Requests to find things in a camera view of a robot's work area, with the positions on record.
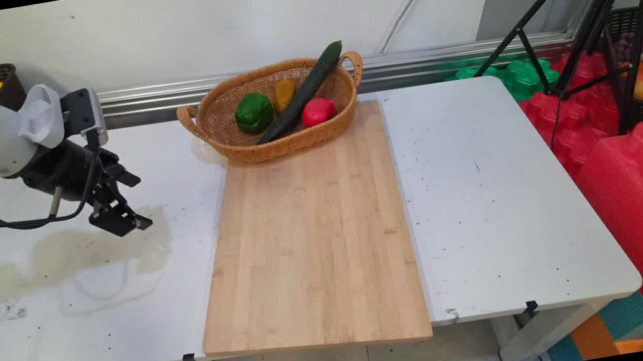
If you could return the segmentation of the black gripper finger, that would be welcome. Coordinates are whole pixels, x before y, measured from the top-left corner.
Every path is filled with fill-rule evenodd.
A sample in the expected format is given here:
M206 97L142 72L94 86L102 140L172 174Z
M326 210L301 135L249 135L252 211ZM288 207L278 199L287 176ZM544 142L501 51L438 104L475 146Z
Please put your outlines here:
M93 208L88 216L89 224L117 237L124 237L133 230L148 229L154 224L151 218L136 214L130 208L117 186L94 188L89 203Z
M98 157L102 166L103 177L108 177L114 182L117 181L117 183L123 183L123 185L130 188L138 186L138 184L141 183L141 178L126 170L126 168L121 165L119 156L113 152L100 152L98 153Z

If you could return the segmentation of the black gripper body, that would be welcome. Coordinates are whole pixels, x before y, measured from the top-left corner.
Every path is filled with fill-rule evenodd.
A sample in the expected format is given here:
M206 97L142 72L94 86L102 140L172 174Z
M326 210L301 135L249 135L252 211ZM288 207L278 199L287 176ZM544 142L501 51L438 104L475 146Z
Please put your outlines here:
M117 184L105 176L106 168L112 164L110 150L92 150L68 140L54 149L40 151L21 179L33 190L53 197L50 213L59 211L63 200L112 204L119 200Z

